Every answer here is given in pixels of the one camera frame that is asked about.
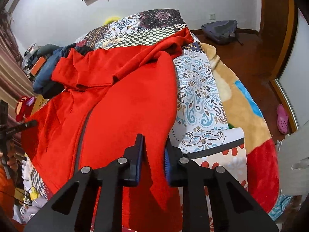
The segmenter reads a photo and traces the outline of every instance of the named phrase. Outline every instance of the backpack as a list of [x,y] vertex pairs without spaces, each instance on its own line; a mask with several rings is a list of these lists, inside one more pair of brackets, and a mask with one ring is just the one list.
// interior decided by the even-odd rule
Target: backpack
[[235,36],[236,28],[236,20],[216,21],[202,25],[204,35],[217,44],[228,44],[232,41],[238,40]]

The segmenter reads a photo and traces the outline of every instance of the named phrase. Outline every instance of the yellow object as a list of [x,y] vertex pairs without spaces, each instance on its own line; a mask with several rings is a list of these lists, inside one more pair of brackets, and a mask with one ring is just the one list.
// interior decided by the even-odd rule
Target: yellow object
[[20,188],[15,188],[15,194],[14,194],[14,197],[16,198],[16,199],[18,199],[19,201],[21,201],[21,202],[24,202],[23,201],[23,199],[24,199],[24,196],[25,195],[23,195],[23,193],[24,193],[24,190],[23,189],[20,189]]
[[107,18],[103,25],[110,24],[111,22],[115,22],[115,21],[118,21],[120,19],[121,19],[120,17],[110,17],[110,18]]
[[32,187],[30,191],[31,200],[35,200],[36,198],[39,198],[39,197],[40,197],[40,194],[36,191],[34,187]]

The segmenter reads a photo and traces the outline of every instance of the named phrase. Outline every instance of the wooden floor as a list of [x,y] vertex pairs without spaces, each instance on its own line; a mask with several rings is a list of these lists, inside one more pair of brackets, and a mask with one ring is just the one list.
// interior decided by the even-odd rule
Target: wooden floor
[[277,106],[280,101],[268,79],[277,61],[272,57],[271,48],[264,47],[255,34],[240,33],[239,39],[244,45],[238,42],[217,45],[204,35],[197,37],[202,43],[216,47],[221,61],[234,71],[247,88],[261,109],[274,142],[284,139],[277,129]]

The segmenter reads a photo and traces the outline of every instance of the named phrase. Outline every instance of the red plush toy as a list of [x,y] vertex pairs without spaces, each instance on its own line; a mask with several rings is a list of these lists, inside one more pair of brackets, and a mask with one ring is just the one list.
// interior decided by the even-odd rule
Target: red plush toy
[[35,97],[29,98],[27,96],[23,96],[18,101],[18,104],[16,105],[15,108],[17,122],[21,122],[24,120],[24,118],[30,117],[35,99],[36,99]]

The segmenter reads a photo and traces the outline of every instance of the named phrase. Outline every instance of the red jacket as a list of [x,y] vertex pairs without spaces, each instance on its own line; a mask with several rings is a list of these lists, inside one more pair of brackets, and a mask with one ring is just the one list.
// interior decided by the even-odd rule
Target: red jacket
[[140,185],[124,189],[123,225],[139,232],[181,229],[178,189],[169,188],[163,162],[176,118],[173,58],[192,42],[185,28],[153,46],[98,49],[85,57],[72,49],[60,59],[52,80],[66,91],[32,115],[28,120],[38,126],[22,133],[23,148],[53,193],[73,176],[75,163],[76,169],[104,167],[142,133],[147,161]]

